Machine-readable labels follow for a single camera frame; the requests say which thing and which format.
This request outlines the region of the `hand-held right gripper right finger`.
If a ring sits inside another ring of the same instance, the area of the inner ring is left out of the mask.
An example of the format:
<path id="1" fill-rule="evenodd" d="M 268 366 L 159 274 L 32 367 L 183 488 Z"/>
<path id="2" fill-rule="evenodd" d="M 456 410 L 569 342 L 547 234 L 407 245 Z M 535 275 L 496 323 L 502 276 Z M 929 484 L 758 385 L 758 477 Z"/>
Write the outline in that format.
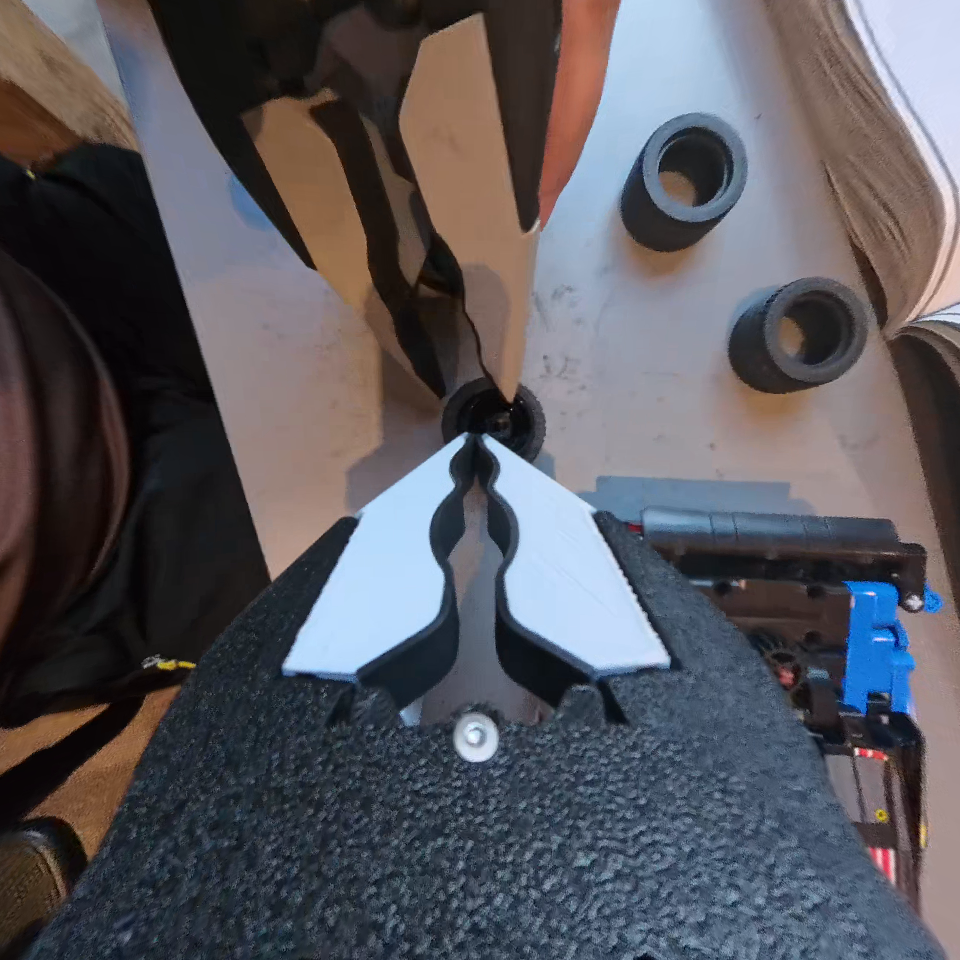
<path id="1" fill-rule="evenodd" d="M 477 477 L 502 556 L 495 646 L 511 680 L 558 707 L 574 687 L 671 668 L 593 507 L 492 437 L 477 437 Z"/>

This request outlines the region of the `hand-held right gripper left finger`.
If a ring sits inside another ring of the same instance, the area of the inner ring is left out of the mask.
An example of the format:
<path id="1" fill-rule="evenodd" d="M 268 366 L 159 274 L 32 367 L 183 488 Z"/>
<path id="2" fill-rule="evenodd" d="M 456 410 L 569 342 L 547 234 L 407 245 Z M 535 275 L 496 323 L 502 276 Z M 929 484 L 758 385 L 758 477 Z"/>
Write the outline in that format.
<path id="1" fill-rule="evenodd" d="M 454 665 L 460 618 L 450 556 L 466 531 L 474 438 L 455 438 L 370 501 L 283 663 L 386 691 L 406 723 Z"/>

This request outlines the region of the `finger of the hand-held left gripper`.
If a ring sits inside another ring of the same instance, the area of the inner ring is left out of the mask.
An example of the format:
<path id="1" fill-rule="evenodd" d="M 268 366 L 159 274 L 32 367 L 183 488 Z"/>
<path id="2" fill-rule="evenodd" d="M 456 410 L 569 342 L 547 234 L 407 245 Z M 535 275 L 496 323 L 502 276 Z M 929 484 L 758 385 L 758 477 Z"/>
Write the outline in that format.
<path id="1" fill-rule="evenodd" d="M 486 376 L 513 402 L 540 224 L 521 225 L 481 13 L 420 43 L 400 131 L 432 226 L 460 268 Z"/>
<path id="2" fill-rule="evenodd" d="M 433 238 L 395 131 L 323 91 L 244 123 L 313 268 L 427 396 L 448 393 L 424 283 Z"/>

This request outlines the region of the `black toy wheel rim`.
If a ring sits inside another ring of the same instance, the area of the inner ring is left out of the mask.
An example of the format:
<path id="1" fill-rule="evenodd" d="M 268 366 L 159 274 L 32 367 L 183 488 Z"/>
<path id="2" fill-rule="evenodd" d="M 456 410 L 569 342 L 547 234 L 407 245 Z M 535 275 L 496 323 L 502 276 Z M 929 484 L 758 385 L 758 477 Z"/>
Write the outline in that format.
<path id="1" fill-rule="evenodd" d="M 509 404 L 496 390 L 483 390 L 464 402 L 459 426 L 517 450 L 527 439 L 530 418 L 520 403 Z"/>

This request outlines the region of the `black toy tire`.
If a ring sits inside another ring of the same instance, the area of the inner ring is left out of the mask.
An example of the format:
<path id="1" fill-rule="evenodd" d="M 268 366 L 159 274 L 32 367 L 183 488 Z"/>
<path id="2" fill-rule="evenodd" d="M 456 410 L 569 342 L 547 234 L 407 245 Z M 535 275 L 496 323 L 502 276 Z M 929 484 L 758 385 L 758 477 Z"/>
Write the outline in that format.
<path id="1" fill-rule="evenodd" d="M 794 280 L 745 310 L 727 356 L 751 389 L 787 395 L 843 378 L 864 353 L 875 318 L 846 285 L 823 277 Z"/>
<path id="2" fill-rule="evenodd" d="M 745 145 L 730 123 L 706 113 L 677 116 L 652 133 L 630 169 L 619 203 L 623 226 L 649 250 L 686 250 L 729 216 L 748 173 Z M 694 201 L 671 196 L 663 174 L 689 182 Z"/>
<path id="3" fill-rule="evenodd" d="M 459 425 L 460 414 L 467 400 L 485 390 L 497 391 L 505 401 L 496 385 L 489 378 L 481 377 L 464 384 L 446 402 L 440 419 L 441 434 L 446 444 L 462 434 L 472 434 Z M 513 401 L 506 402 L 509 404 L 517 402 L 523 407 L 530 419 L 530 431 L 525 442 L 518 449 L 512 449 L 501 442 L 500 444 L 525 461 L 533 462 L 540 455 L 546 441 L 546 415 L 543 406 L 534 392 L 523 384 L 518 385 Z"/>

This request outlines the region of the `white brick race car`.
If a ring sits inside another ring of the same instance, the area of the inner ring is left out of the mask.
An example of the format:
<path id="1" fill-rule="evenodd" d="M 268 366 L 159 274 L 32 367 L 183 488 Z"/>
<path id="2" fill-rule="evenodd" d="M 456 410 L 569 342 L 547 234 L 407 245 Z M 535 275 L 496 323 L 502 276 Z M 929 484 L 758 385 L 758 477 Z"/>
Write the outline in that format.
<path id="1" fill-rule="evenodd" d="M 926 740 L 901 614 L 936 614 L 928 553 L 892 521 L 647 508 L 629 528 L 762 657 L 874 865 L 921 911 Z"/>

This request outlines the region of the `instruction booklet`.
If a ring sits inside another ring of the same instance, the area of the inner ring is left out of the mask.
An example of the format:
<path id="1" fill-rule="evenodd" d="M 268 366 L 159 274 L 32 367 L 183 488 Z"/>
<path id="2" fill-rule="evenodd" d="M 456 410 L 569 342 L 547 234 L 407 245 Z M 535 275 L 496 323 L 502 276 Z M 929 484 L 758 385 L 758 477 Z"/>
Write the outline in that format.
<path id="1" fill-rule="evenodd" d="M 959 344 L 959 3 L 764 2 L 889 338 Z"/>

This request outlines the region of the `person's left hand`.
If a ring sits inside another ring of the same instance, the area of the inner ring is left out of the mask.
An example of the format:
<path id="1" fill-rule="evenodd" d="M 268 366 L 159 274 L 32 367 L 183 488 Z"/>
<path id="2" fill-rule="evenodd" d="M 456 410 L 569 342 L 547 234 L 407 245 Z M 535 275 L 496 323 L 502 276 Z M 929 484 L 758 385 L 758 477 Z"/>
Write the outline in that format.
<path id="1" fill-rule="evenodd" d="M 601 103 L 620 1 L 563 1 L 558 69 L 538 191 L 545 227 L 568 186 Z"/>

